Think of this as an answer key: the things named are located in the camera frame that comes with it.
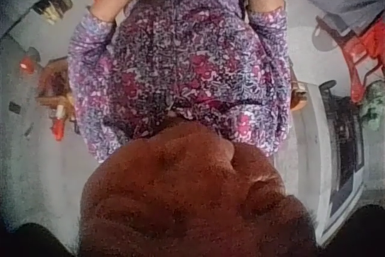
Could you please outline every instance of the purple floral fabric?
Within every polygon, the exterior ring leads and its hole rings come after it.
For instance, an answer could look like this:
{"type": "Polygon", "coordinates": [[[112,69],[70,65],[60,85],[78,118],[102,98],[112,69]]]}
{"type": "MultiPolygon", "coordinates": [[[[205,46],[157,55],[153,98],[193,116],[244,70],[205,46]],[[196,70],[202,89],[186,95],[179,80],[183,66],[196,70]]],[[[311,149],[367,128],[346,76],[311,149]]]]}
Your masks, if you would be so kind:
{"type": "Polygon", "coordinates": [[[69,47],[76,117],[101,163],[172,111],[271,155],[288,133],[286,13],[244,0],[138,0],[116,28],[87,13],[69,47]]]}

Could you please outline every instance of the red chair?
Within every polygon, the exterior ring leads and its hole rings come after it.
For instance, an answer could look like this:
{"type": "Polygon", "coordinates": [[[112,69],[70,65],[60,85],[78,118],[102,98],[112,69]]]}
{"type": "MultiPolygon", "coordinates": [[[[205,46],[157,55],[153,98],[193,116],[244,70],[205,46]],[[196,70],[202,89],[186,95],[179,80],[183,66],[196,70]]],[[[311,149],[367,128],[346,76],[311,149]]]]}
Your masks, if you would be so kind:
{"type": "Polygon", "coordinates": [[[362,101],[368,76],[381,69],[385,77],[385,23],[378,19],[361,36],[353,31],[341,36],[331,29],[320,17],[316,17],[319,27],[325,30],[342,50],[343,57],[348,65],[351,81],[351,100],[356,104],[362,101]],[[377,65],[368,71],[361,82],[357,66],[366,58],[377,60],[377,65]]]}

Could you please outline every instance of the woman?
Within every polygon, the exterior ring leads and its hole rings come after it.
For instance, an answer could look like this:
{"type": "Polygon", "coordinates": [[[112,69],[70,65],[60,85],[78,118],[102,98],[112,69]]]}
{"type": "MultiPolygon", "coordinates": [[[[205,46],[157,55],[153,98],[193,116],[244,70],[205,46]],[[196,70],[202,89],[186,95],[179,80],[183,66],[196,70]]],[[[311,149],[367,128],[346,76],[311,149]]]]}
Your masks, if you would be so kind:
{"type": "Polygon", "coordinates": [[[265,155],[288,132],[283,0],[97,0],[69,48],[78,125],[102,163],[155,135],[167,116],[195,120],[265,155]],[[127,18],[116,30],[114,19],[127,18]]]}
{"type": "Polygon", "coordinates": [[[317,256],[309,214],[284,192],[259,149],[173,119],[89,178],[79,256],[317,256]]]}

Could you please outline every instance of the sleeve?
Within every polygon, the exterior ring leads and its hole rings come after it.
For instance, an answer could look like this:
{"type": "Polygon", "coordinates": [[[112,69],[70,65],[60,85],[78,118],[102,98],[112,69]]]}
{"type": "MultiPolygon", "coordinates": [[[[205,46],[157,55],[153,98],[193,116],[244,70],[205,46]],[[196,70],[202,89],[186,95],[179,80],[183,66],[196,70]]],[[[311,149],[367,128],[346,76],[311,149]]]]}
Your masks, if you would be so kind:
{"type": "Polygon", "coordinates": [[[88,12],[75,28],[68,53],[76,121],[90,153],[100,163],[125,141],[122,132],[105,125],[110,110],[108,81],[115,27],[88,12]]]}
{"type": "Polygon", "coordinates": [[[270,60],[271,75],[275,79],[278,108],[275,115],[277,127],[274,133],[273,146],[266,147],[268,154],[277,152],[280,143],[288,134],[290,114],[291,82],[290,65],[287,43],[287,14],[284,8],[278,8],[267,13],[249,12],[250,26],[258,35],[260,42],[270,60]]]}

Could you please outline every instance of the orange container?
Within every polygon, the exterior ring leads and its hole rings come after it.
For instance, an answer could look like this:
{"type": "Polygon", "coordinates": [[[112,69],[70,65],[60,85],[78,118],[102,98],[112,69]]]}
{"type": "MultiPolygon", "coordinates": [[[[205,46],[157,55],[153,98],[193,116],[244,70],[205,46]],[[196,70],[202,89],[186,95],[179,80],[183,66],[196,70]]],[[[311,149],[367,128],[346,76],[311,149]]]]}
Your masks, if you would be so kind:
{"type": "Polygon", "coordinates": [[[27,74],[32,75],[35,71],[35,62],[28,55],[26,55],[20,61],[20,69],[23,72],[26,72],[27,74]]]}

